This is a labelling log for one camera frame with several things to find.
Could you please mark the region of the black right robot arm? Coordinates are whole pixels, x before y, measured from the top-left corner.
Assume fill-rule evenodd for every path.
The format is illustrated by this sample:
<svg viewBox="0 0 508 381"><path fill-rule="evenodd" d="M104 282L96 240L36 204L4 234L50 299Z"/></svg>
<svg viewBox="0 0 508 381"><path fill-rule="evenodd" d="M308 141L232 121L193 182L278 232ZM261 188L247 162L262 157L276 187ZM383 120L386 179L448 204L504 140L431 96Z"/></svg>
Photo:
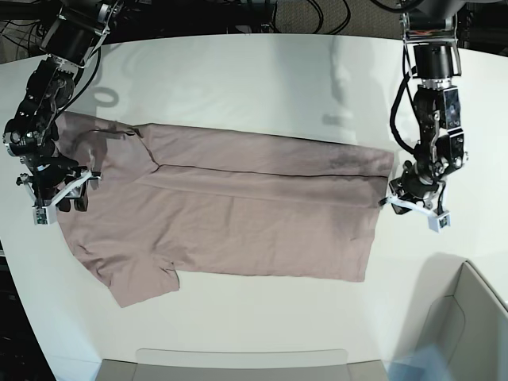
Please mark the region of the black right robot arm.
<svg viewBox="0 0 508 381"><path fill-rule="evenodd" d="M49 224L52 212L86 211L87 184L100 177L59 151L56 121L79 97L75 88L84 68L90 58L101 56L102 43L123 5L122 1L1 3L3 9L55 13L40 47L46 57L30 75L25 96L2 135L7 152L28 168L17 185L28 189L39 225Z"/></svg>

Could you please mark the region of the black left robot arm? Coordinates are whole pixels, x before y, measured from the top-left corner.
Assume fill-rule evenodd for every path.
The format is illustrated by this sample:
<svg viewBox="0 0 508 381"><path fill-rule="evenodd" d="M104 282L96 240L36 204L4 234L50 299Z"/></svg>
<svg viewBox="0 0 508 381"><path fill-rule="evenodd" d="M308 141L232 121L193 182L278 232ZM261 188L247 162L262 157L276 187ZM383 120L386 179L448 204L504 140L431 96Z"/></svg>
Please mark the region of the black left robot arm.
<svg viewBox="0 0 508 381"><path fill-rule="evenodd" d="M402 23L402 71L389 126L399 147L414 159L391 181L395 213L410 210L441 214L446 178L467 160L461 126L459 91L452 80L462 74L457 47L457 12L462 1L400 1L394 11ZM419 139L409 146L395 119L407 95L419 128Z"/></svg>

